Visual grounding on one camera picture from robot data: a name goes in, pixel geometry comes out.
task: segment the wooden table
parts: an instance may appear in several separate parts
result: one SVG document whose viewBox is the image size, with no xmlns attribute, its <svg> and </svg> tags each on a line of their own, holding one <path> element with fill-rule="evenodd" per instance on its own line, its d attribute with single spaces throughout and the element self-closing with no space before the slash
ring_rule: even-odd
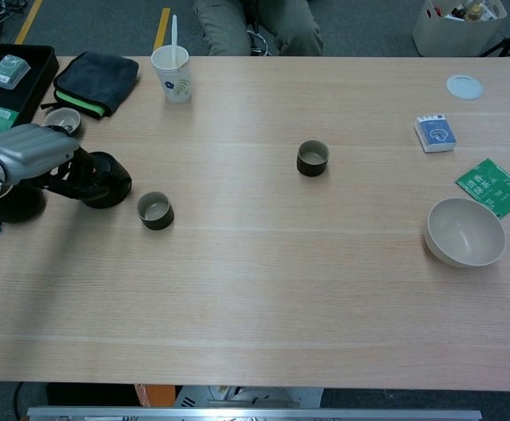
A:
<svg viewBox="0 0 510 421">
<path fill-rule="evenodd" d="M 490 268 L 445 266 L 422 239 L 434 203 L 467 196 L 459 175 L 510 171 L 510 59 L 195 57 L 185 104 L 137 60 L 134 92 L 82 139 L 131 196 L 48 194 L 0 235 L 0 380 L 510 390 L 510 215 Z M 446 90 L 460 73 L 480 100 Z M 413 121 L 437 112 L 459 146 L 426 155 Z M 295 167 L 308 139 L 331 151 L 316 179 Z M 135 214 L 150 190 L 174 204 L 164 232 Z"/>
</svg>

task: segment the yellow floor line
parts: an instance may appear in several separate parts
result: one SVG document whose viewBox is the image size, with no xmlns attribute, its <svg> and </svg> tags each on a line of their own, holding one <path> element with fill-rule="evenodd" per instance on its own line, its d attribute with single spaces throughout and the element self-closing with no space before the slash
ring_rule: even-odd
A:
<svg viewBox="0 0 510 421">
<path fill-rule="evenodd" d="M 169 24 L 169 16 L 170 8 L 163 7 L 161 19 L 159 20 L 159 28 L 157 29 L 157 36 L 155 37 L 155 43 L 153 45 L 154 50 L 163 45 L 163 41 L 165 40 L 165 32 L 167 31 L 167 25 Z"/>
<path fill-rule="evenodd" d="M 23 27 L 20 28 L 20 32 L 17 35 L 17 39 L 15 39 L 15 44 L 22 44 L 25 42 L 26 34 L 30 31 L 30 27 L 32 26 L 32 22 L 34 22 L 34 18 L 36 18 L 36 13 L 38 13 L 38 9 L 42 5 L 42 0 L 34 0 L 34 4 L 32 5 L 30 11 L 28 12 L 28 16 L 23 24 Z"/>
</svg>

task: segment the white paper cup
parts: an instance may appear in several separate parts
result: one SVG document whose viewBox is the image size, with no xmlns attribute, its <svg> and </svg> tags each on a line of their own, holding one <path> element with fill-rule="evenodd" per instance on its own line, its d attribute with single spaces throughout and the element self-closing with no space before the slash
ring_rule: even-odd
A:
<svg viewBox="0 0 510 421">
<path fill-rule="evenodd" d="M 176 47 L 176 67 L 173 66 L 171 46 L 162 46 L 153 51 L 151 64 L 169 101 L 183 103 L 190 99 L 189 55 L 185 48 Z"/>
</svg>

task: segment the person's legs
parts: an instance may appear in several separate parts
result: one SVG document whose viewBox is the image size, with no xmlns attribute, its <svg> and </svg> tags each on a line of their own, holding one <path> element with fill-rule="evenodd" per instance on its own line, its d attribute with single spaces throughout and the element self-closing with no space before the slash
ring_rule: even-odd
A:
<svg viewBox="0 0 510 421">
<path fill-rule="evenodd" d="M 210 55 L 250 55 L 251 43 L 240 0 L 194 0 Z"/>
<path fill-rule="evenodd" d="M 280 55 L 323 55 L 320 29 L 307 0 L 258 0 L 258 18 Z"/>
</svg>

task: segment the white storage bin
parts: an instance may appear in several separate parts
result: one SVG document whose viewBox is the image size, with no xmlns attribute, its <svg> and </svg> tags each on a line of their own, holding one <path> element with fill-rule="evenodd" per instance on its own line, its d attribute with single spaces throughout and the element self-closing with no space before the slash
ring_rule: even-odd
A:
<svg viewBox="0 0 510 421">
<path fill-rule="evenodd" d="M 500 0 L 492 0 L 490 9 L 497 16 L 487 21 L 456 21 L 444 16 L 451 13 L 459 0 L 426 0 L 413 31 L 414 44 L 424 57 L 472 57 L 480 55 L 492 35 L 506 18 Z M 435 6 L 440 9 L 438 16 Z"/>
</svg>

